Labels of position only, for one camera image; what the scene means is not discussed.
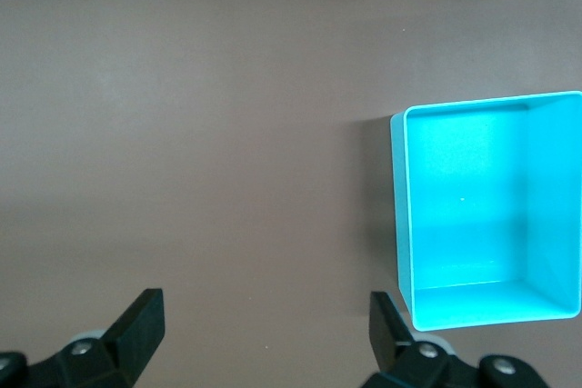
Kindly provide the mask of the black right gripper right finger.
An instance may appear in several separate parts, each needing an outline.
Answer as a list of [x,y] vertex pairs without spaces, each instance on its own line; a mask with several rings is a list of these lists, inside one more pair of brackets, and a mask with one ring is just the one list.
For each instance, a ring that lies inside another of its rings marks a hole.
[[416,339],[390,295],[372,292],[369,341],[379,371],[366,387],[542,387],[544,379],[513,356],[489,354],[474,367],[442,345]]

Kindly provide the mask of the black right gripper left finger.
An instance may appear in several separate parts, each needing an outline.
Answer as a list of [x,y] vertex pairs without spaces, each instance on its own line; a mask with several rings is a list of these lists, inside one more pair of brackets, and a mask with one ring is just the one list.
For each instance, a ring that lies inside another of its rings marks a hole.
[[164,294],[144,290],[103,333],[81,336],[45,360],[1,353],[3,387],[133,387],[165,336]]

